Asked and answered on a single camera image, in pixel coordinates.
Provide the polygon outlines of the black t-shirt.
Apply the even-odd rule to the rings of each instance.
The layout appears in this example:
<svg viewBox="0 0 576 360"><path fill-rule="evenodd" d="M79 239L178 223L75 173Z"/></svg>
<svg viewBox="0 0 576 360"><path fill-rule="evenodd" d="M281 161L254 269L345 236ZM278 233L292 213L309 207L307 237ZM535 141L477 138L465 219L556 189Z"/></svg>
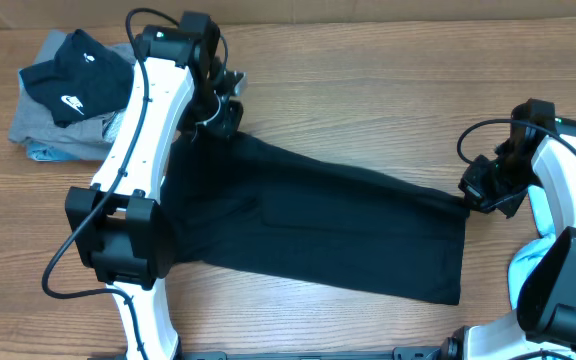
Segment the black t-shirt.
<svg viewBox="0 0 576 360"><path fill-rule="evenodd" d="M171 149L162 205L180 263L455 305L462 201L239 133Z"/></svg>

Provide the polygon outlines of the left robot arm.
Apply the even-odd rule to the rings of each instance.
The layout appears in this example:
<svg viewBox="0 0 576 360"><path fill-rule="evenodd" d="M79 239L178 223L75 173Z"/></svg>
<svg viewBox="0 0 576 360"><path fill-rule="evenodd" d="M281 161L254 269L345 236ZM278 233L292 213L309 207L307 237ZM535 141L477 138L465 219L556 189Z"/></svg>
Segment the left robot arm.
<svg viewBox="0 0 576 360"><path fill-rule="evenodd" d="M205 13L186 11L171 26L148 25L129 41L137 61L122 126L90 186L67 194L66 243L113 296L125 358L178 359L181 340L165 285L175 238L160 205L166 165L177 132L235 134L247 75L217 56L227 42Z"/></svg>

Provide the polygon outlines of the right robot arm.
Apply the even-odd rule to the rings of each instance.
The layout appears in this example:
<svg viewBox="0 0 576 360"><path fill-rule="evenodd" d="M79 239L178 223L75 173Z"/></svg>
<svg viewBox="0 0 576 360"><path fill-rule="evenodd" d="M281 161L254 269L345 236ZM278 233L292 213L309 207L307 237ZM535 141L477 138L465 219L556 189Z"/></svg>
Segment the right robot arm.
<svg viewBox="0 0 576 360"><path fill-rule="evenodd" d="M469 161L459 188L481 213L515 215L530 186L541 187L555 242L522 284L517 307L447 339L443 359L572 359L576 356L576 120L530 98L506 124L509 138L493 160Z"/></svg>

